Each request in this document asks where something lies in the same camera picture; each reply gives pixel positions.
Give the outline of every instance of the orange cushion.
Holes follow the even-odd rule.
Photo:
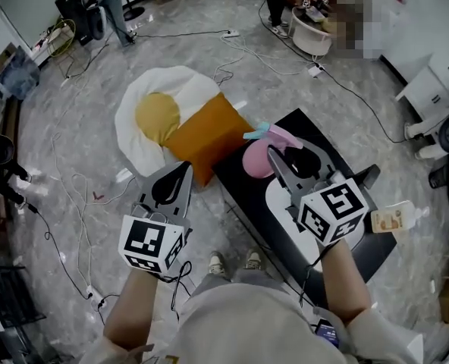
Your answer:
[[[243,134],[252,130],[219,93],[173,132],[163,146],[179,160],[191,162],[194,177],[205,186],[212,178],[212,166],[242,146]]]

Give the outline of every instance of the plastic bottle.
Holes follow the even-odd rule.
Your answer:
[[[407,231],[415,226],[417,220],[429,214],[428,206],[418,209],[413,202],[403,201],[371,212],[372,231],[377,234]]]

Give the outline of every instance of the gray floor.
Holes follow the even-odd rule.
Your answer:
[[[234,28],[246,37],[251,49],[296,59],[260,23],[257,11],[262,1],[162,0],[160,5],[145,2],[146,13],[133,25],[141,26],[137,30],[141,34],[159,35]],[[265,6],[262,16],[267,15]],[[103,41],[90,44],[93,54],[102,44]],[[55,140],[58,166],[79,207],[83,202],[70,184],[73,173],[88,178],[90,202],[93,192],[107,200],[118,195],[127,183],[116,181],[116,175],[128,163],[118,150],[113,121],[127,85],[151,67],[179,64],[212,77],[218,65],[239,56],[239,51],[219,41],[219,35],[139,38],[136,45],[126,49],[120,48],[113,35],[109,46],[82,77],[61,85],[61,72],[53,63],[42,70],[41,84],[24,101],[20,117],[20,163],[35,174],[33,184],[24,192],[51,225],[68,271],[81,290],[86,285],[76,269],[80,220],[59,181],[52,137],[61,134]],[[393,138],[402,137],[403,123],[411,117],[405,104],[394,101],[401,85],[381,62],[338,59],[333,52],[322,62],[337,80],[363,94]],[[303,64],[295,62],[272,64],[280,71],[303,68]],[[369,282],[374,301],[385,316],[425,335],[425,361],[430,362],[449,339],[449,327],[439,322],[438,294],[429,291],[431,279],[438,290],[441,287],[439,265],[449,250],[449,208],[445,190],[429,187],[427,176],[432,164],[413,157],[421,143],[389,143],[371,111],[325,75],[317,79],[307,73],[277,75],[252,55],[229,68],[234,77],[221,85],[222,91],[234,104],[247,102],[240,113],[250,123],[274,122],[300,108],[354,171],[373,163],[381,168],[381,176],[371,191],[379,206],[411,199],[419,206],[431,207],[431,216],[399,239],[396,249]],[[81,178],[76,178],[75,184],[83,191]],[[91,279],[103,294],[119,293],[129,272],[117,253],[117,244],[121,217],[129,212],[138,189],[133,182],[120,199],[106,206],[86,208],[85,222],[93,245]],[[188,259],[193,263],[193,273],[187,280],[192,290],[206,273],[211,250],[221,250],[236,267],[253,242],[233,213],[228,212],[216,179],[207,188],[193,191],[188,218],[194,232],[178,259],[180,263]],[[47,315],[37,327],[56,350],[79,356],[102,333],[102,324],[98,314],[78,297],[64,276],[53,245],[44,240],[44,232],[44,224],[37,217],[16,214],[14,254],[21,256],[21,262],[28,267],[33,298]],[[87,269],[87,251],[88,246],[82,241],[83,271]],[[175,314],[170,310],[172,290],[173,287],[159,285],[151,332],[151,340],[158,345],[168,342],[177,328]],[[186,295],[179,290],[178,309],[185,300]],[[109,309],[110,306],[102,310],[104,317]]]

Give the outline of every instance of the sneaker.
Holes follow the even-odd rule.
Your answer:
[[[268,24],[272,25],[272,17],[271,17],[271,16],[268,17]],[[282,27],[288,27],[288,22],[285,21],[285,20],[283,20],[283,21],[280,23],[280,25],[281,25]]]
[[[26,197],[24,197],[24,201],[21,203],[16,203],[15,207],[17,210],[22,210],[26,204],[27,204]]]
[[[223,255],[219,252],[211,252],[209,256],[209,274],[221,276],[226,278],[225,264],[223,262]]]
[[[258,248],[252,248],[246,255],[246,270],[262,270],[264,269],[264,263],[262,262],[261,252]]]
[[[288,38],[288,35],[285,32],[285,30],[282,28],[282,26],[272,27],[272,32],[280,38],[283,38],[283,39]]]

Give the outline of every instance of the white stool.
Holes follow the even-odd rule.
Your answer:
[[[294,44],[307,54],[326,55],[331,48],[332,35],[305,24],[297,17],[297,12],[297,7],[292,8],[292,20],[290,21],[290,28],[288,30],[288,34],[290,35],[292,27],[295,27],[292,37]]]

